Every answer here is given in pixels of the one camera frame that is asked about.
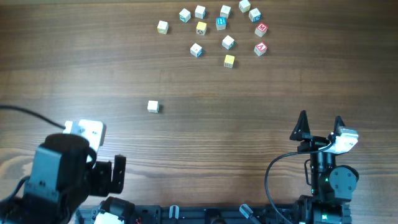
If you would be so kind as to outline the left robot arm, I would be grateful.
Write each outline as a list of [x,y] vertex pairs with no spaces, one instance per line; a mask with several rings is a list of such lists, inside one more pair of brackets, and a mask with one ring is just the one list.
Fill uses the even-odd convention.
[[1,200],[1,223],[68,223],[88,196],[105,197],[95,223],[132,223],[135,206],[114,194],[124,187],[126,157],[98,162],[89,142],[51,134],[37,148],[32,172]]

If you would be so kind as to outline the blue block number 2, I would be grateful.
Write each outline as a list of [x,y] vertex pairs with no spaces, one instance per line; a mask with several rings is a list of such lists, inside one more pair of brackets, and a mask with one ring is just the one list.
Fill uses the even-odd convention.
[[199,57],[203,53],[203,47],[198,45],[197,43],[194,43],[191,48],[190,48],[190,53],[194,57]]

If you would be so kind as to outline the red block letter M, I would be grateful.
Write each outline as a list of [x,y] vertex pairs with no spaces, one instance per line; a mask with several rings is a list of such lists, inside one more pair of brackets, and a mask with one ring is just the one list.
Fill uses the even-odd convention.
[[258,25],[257,25],[257,27],[256,27],[256,29],[255,29],[255,31],[254,31],[254,33],[255,33],[257,36],[262,37],[262,36],[265,35],[265,33],[267,32],[267,30],[268,30],[268,25],[265,24],[265,23],[263,23],[263,22],[260,22],[260,23],[258,23]]

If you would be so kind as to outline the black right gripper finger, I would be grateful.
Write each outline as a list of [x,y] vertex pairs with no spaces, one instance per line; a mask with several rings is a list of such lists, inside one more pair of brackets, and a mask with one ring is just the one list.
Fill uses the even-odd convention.
[[340,127],[345,127],[345,124],[343,122],[343,119],[341,118],[341,116],[337,116],[335,118],[335,123],[334,123],[334,133],[338,133],[340,131]]
[[305,110],[300,112],[296,126],[294,127],[289,139],[293,141],[304,141],[310,139],[310,127],[308,124],[307,112]]

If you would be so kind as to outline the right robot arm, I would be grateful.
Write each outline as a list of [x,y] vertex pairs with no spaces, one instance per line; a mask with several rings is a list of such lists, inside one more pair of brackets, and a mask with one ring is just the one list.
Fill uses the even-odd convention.
[[336,156],[349,152],[358,143],[356,130],[335,118],[334,130],[328,137],[310,134],[306,111],[301,111],[290,139],[299,141],[298,152],[308,152],[310,170],[305,171],[311,196],[302,195],[292,212],[294,223],[349,224],[349,203],[356,189],[359,173],[347,165],[338,166]]

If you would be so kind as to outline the green block letter A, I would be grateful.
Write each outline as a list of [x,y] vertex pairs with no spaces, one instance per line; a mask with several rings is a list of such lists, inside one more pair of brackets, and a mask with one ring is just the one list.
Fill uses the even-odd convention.
[[224,48],[226,48],[227,50],[230,50],[234,46],[234,43],[235,43],[234,39],[231,36],[229,36],[229,35],[227,35],[222,40],[222,46]]

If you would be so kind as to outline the white block letter O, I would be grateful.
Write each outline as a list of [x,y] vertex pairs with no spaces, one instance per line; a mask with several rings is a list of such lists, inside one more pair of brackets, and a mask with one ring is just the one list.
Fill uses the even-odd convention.
[[158,113],[159,112],[159,102],[158,101],[148,101],[147,110],[150,113]]

